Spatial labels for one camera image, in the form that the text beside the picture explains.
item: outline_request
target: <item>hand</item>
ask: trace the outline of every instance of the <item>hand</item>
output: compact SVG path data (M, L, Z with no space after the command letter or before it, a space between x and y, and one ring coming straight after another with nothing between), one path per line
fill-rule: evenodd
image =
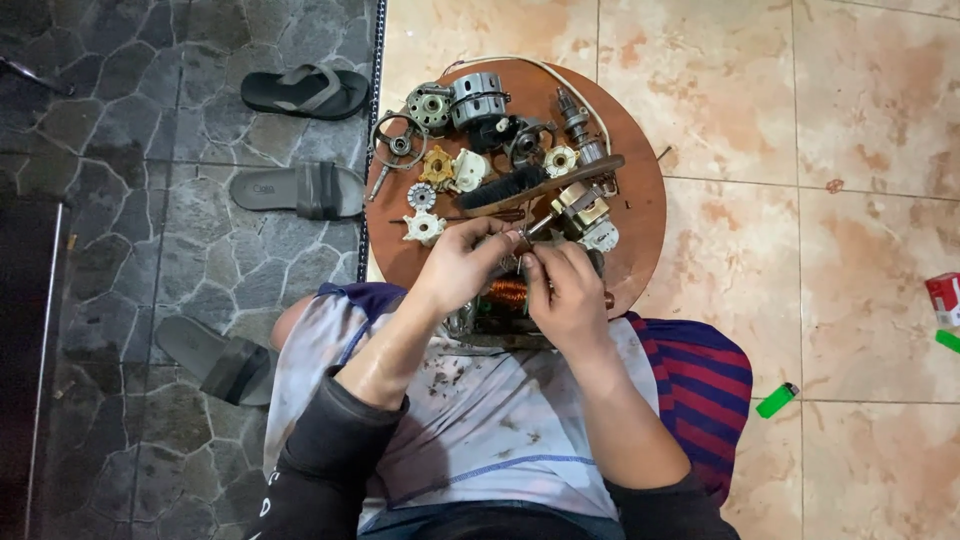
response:
M604 286L584 250L535 244L524 254L530 317L569 362L615 354L608 333Z
M493 236L474 249L488 234ZM422 302L432 315L445 317L480 292L491 270L513 252L519 240L519 233L510 231L509 224L491 217L450 227L433 246L409 296Z

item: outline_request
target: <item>black sleeve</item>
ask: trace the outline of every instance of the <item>black sleeve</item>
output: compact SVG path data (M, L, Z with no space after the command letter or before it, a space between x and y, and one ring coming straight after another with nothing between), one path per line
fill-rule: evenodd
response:
M259 517L244 538L356 538L367 479L409 408L380 410L324 373L313 400L280 451Z
M604 480L627 540L739 540L690 471L674 485L628 489Z

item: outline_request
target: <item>tiled floor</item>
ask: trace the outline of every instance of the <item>tiled floor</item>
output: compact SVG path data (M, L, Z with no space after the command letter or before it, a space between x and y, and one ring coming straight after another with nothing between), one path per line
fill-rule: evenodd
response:
M0 198L63 198L66 270L45 539L239 539L259 507L266 411L200 392L153 346L185 313L268 343L281 312L356 275L356 222L247 212L226 185L333 160L363 171L365 111L258 114L244 75L327 61L372 71L374 0L0 0Z
M742 536L960 537L960 356L923 285L960 270L960 3L391 0L380 109L496 53L583 73L674 147L636 310L726 333L756 398L803 388L744 431Z

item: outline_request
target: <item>flip-flop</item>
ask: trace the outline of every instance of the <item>flip-flop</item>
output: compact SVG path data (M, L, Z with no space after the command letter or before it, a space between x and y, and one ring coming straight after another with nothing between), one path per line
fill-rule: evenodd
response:
M319 120L353 116L363 109L369 91L363 75L322 63L305 63L286 73L250 73L240 84L240 97L253 110Z
M160 321L154 340L202 381L200 389L232 405L267 405L274 393L277 353L242 337L226 337L196 319Z
M330 161L241 173L230 183L230 196L241 208L296 210L306 219L359 215L363 192L360 175Z

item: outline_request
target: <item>gray stone floor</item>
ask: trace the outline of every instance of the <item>gray stone floor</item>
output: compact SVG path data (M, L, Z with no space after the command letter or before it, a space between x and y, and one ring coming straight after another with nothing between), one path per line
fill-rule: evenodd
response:
M43 537L240 539L266 410L234 407L153 346L173 313L267 345L284 307L352 282L359 227L232 203L231 178L333 160L363 172L367 115L246 109L250 71L371 76L374 0L0 0L0 199L64 199L76 243L60 319Z

